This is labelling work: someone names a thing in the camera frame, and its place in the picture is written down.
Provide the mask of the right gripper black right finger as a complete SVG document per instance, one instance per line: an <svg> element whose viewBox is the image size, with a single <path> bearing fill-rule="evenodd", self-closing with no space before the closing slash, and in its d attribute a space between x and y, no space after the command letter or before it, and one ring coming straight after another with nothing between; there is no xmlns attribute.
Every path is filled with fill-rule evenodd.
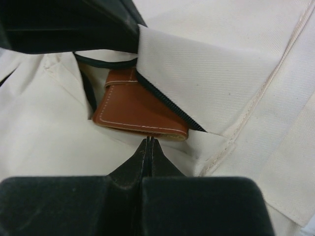
<svg viewBox="0 0 315 236"><path fill-rule="evenodd" d="M144 236L272 236L257 184L246 177L187 177L149 144L141 184Z"/></svg>

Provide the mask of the beige canvas student bag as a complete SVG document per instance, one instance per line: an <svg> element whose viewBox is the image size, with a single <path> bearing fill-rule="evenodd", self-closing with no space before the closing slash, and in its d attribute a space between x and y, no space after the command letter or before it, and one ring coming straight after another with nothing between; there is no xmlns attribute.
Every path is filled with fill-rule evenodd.
<svg viewBox="0 0 315 236"><path fill-rule="evenodd" d="M245 176L276 234L315 213L315 3L137 0L137 70L203 132L163 141L186 175ZM72 52L0 52L0 177L106 175L141 137L95 125Z"/></svg>

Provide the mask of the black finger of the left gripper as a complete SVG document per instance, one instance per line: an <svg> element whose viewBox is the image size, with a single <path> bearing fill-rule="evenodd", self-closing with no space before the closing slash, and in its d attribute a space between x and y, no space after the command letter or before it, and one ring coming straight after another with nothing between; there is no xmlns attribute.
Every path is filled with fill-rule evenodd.
<svg viewBox="0 0 315 236"><path fill-rule="evenodd" d="M0 46L25 54L137 53L145 26L131 0L2 0Z"/></svg>

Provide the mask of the brown leather wallet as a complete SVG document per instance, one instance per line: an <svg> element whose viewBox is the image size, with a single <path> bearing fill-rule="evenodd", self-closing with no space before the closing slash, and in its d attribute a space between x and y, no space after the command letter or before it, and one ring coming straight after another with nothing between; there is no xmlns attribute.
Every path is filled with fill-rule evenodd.
<svg viewBox="0 0 315 236"><path fill-rule="evenodd" d="M188 138L189 126L138 82L135 68L110 70L93 122L125 132L173 141Z"/></svg>

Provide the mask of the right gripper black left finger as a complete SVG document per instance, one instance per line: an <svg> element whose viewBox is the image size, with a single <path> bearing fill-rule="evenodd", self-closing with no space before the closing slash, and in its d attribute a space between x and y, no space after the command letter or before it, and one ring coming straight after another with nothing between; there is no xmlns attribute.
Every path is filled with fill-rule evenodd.
<svg viewBox="0 0 315 236"><path fill-rule="evenodd" d="M139 236L150 139L105 176L10 177L0 184L3 236Z"/></svg>

